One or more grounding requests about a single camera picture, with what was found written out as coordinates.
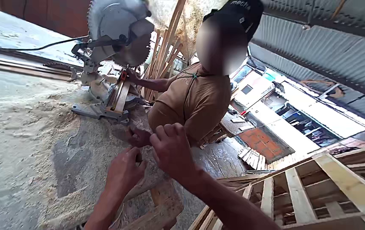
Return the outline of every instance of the window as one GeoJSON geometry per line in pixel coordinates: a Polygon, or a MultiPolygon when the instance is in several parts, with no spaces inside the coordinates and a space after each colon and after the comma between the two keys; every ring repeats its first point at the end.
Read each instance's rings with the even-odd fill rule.
{"type": "Polygon", "coordinates": [[[253,88],[250,87],[249,85],[246,85],[245,87],[243,87],[243,89],[241,90],[243,93],[248,94],[253,88]]]}
{"type": "Polygon", "coordinates": [[[239,83],[251,70],[247,65],[242,66],[241,70],[234,76],[234,81],[239,83]]]}

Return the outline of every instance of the hand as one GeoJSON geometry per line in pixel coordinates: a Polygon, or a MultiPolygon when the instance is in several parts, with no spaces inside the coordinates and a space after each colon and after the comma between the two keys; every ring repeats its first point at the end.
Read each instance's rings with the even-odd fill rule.
{"type": "Polygon", "coordinates": [[[128,75],[128,80],[137,84],[137,81],[140,79],[140,74],[138,74],[137,72],[135,72],[134,70],[127,68],[126,69],[127,75],[128,75]]]}
{"type": "Polygon", "coordinates": [[[146,145],[151,146],[150,136],[151,136],[151,133],[149,133],[145,130],[142,130],[142,129],[129,127],[126,130],[127,142],[129,144],[131,144],[131,146],[133,146],[133,147],[142,148],[146,145]]]}
{"type": "Polygon", "coordinates": [[[198,175],[184,127],[180,123],[158,126],[150,137],[160,169],[183,185],[198,175]]]}
{"type": "Polygon", "coordinates": [[[136,165],[138,155],[141,155],[140,150],[134,147],[125,149],[111,161],[104,190],[120,196],[127,195],[144,177],[147,162],[143,160],[139,166],[136,165]]]}

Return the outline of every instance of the brown t-shirt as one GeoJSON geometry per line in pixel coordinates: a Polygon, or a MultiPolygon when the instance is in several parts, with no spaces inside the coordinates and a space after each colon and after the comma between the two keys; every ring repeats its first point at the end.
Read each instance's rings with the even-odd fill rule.
{"type": "Polygon", "coordinates": [[[203,144],[203,138],[218,125],[231,100],[229,77],[209,76],[209,73],[202,72],[201,67],[198,62],[183,70],[187,73],[198,71],[200,77],[197,79],[182,72],[170,79],[173,81],[170,87],[155,101],[149,112],[152,130],[159,125],[178,122],[185,126],[187,134],[197,144],[203,144]]]}

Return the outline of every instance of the ceiling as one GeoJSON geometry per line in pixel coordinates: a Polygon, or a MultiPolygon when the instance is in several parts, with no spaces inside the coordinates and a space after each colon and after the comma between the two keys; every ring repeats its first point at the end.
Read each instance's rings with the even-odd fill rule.
{"type": "Polygon", "coordinates": [[[341,1],[262,1],[265,13],[250,43],[251,55],[298,81],[341,83],[344,96],[333,101],[365,118],[365,1],[345,1],[333,19],[341,1]],[[310,12],[312,27],[303,30],[310,12]]]}

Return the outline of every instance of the man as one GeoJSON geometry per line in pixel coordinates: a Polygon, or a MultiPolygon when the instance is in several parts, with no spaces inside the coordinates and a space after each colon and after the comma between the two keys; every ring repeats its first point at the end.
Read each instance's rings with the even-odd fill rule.
{"type": "MultiPolygon", "coordinates": [[[[190,193],[204,201],[225,227],[232,230],[279,230],[266,216],[242,196],[216,181],[195,165],[185,128],[179,123],[158,126],[150,136],[154,158],[164,172],[190,193]]],[[[86,223],[86,230],[108,229],[127,193],[144,177],[146,163],[135,163],[139,149],[125,150],[112,161],[106,186],[86,223]]]]}
{"type": "MultiPolygon", "coordinates": [[[[148,114],[152,131],[159,125],[180,123],[191,146],[207,141],[207,135],[228,109],[231,100],[228,75],[245,60],[247,43],[262,12],[259,0],[230,0],[220,11],[205,16],[196,41],[200,62],[170,79],[140,79],[128,70],[130,81],[163,92],[148,114]]],[[[150,133],[138,129],[128,133],[129,143],[137,147],[151,145],[149,136],[150,133]]]]}

